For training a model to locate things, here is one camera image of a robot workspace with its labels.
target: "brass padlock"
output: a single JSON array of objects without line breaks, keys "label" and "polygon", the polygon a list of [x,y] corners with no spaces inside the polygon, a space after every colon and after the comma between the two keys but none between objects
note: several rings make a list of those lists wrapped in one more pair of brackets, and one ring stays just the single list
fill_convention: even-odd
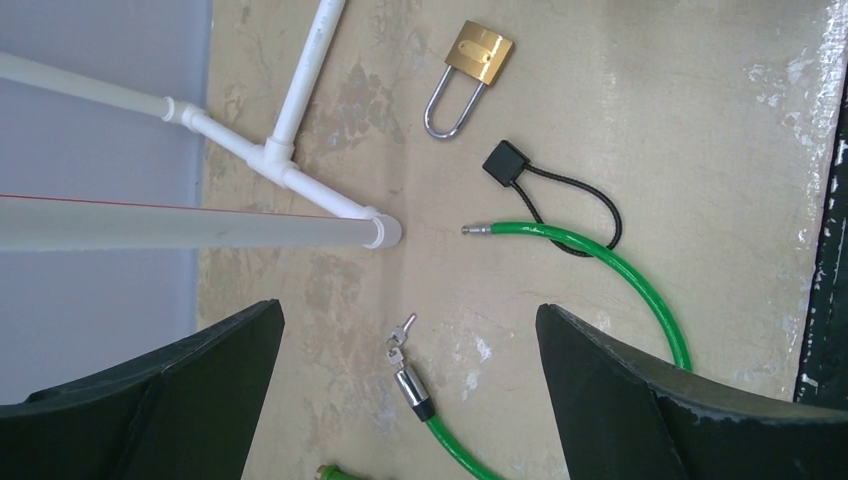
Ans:
[{"label": "brass padlock", "polygon": [[[451,48],[450,53],[445,58],[445,63],[448,65],[445,73],[442,75],[442,79],[439,80],[439,84],[436,85],[436,90],[433,91],[433,95],[427,103],[427,109],[424,110],[424,128],[427,130],[427,133],[443,140],[452,138],[459,133],[459,130],[468,119],[468,114],[471,113],[471,109],[474,108],[474,105],[480,98],[480,94],[483,93],[487,85],[491,86],[497,80],[498,74],[503,69],[503,65],[507,57],[509,57],[513,45],[512,40],[497,32],[493,32],[472,21],[465,22],[465,25],[459,32],[459,36],[456,37],[453,48]],[[462,111],[459,120],[457,120],[453,128],[447,132],[438,132],[431,125],[430,117],[454,69],[477,79],[480,84],[474,90],[471,99],[468,100],[465,109]]]}]

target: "white pvc pipe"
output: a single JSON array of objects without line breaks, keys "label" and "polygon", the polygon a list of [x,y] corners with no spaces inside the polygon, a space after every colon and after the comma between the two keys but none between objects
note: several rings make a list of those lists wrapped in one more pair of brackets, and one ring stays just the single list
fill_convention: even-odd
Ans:
[{"label": "white pvc pipe", "polygon": [[312,28],[306,37],[306,45],[300,54],[286,100],[283,102],[277,125],[271,135],[271,138],[279,144],[294,144],[300,121],[312,96],[312,89],[315,87],[324,57],[330,48],[330,41],[333,39],[344,5],[345,0],[321,0],[318,5]]},{"label": "white pvc pipe", "polygon": [[168,101],[162,97],[101,82],[3,52],[0,52],[0,78],[160,118],[170,110]]},{"label": "white pvc pipe", "polygon": [[380,224],[371,220],[8,195],[0,195],[0,225],[0,252],[307,245],[374,248],[384,237]]},{"label": "white pvc pipe", "polygon": [[260,145],[254,144],[229,128],[212,120],[202,110],[198,109],[198,112],[200,113],[191,116],[186,125],[188,128],[226,148],[241,157],[248,164],[253,164],[262,157],[262,147]]},{"label": "white pvc pipe", "polygon": [[371,218],[377,214],[376,210],[363,207],[294,168],[285,171],[282,182],[275,183],[290,188],[310,202],[340,218]]}]

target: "green object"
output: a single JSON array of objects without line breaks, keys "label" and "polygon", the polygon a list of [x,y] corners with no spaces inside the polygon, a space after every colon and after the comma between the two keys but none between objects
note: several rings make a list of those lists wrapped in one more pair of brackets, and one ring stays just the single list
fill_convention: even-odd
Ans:
[{"label": "green object", "polygon": [[456,437],[453,436],[445,424],[442,423],[442,419],[439,418],[438,415],[434,415],[430,418],[430,420],[427,420],[427,426],[430,427],[430,431],[433,432],[433,436],[436,437],[436,440],[438,440],[445,450],[451,454],[454,460],[462,465],[462,468],[466,469],[468,473],[474,476],[474,478],[479,478],[481,480],[503,480],[503,477],[489,470],[485,465],[477,461],[477,459],[474,458],[474,456],[472,456],[461,443],[459,443]]},{"label": "green object", "polygon": [[616,255],[606,247],[596,243],[588,238],[564,230],[562,228],[551,227],[549,225],[541,225],[537,223],[521,223],[521,222],[503,222],[492,224],[493,235],[534,235],[544,237],[549,240],[554,240],[564,243],[569,247],[578,248],[598,260],[606,263],[610,268],[618,272],[624,277],[642,298],[647,302],[648,306],[656,315],[660,326],[668,340],[668,346],[671,348],[671,355],[674,358],[674,364],[678,367],[692,371],[692,359],[689,357],[689,349],[686,347],[686,340],[683,338],[683,333],[680,331],[680,326],[674,320],[668,306],[663,301],[660,294],[648,283],[648,280],[642,276],[623,258]]},{"label": "green object", "polygon": [[318,473],[315,474],[315,480],[362,480],[359,477],[352,477],[339,470],[335,465],[321,465],[318,467]]}]

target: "stained floor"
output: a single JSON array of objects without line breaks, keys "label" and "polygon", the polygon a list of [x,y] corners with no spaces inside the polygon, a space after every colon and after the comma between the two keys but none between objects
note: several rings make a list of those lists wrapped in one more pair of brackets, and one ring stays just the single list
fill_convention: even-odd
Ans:
[{"label": "stained floor", "polygon": [[[317,2],[215,4],[208,107],[253,141],[271,131]],[[460,136],[422,112],[463,22],[515,40]],[[412,311],[409,353],[445,421],[509,478],[567,478],[534,314],[557,303],[669,358],[639,297],[599,262],[534,239],[468,238],[529,219],[481,164],[509,139],[619,205],[620,254],[662,292],[698,373],[789,399],[811,288],[848,7],[838,0],[348,2],[298,138],[302,169],[396,216],[396,248],[202,253],[199,326],[279,298],[287,325],[245,470],[312,478],[467,478],[409,411],[383,342]],[[474,82],[436,115],[452,123]],[[598,240],[592,197],[522,179],[551,223]],[[204,204],[320,214],[208,146]]]}]

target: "metal cable end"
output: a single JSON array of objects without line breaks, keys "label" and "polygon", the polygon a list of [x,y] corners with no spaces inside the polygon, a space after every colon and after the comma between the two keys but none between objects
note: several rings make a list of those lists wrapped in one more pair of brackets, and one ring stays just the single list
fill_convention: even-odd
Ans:
[{"label": "metal cable end", "polygon": [[325,475],[329,475],[332,472],[332,469],[328,465],[321,465],[318,467],[318,471],[315,472],[315,480],[324,480],[326,478]]},{"label": "metal cable end", "polygon": [[491,225],[464,225],[462,227],[463,235],[488,235],[492,233]]}]

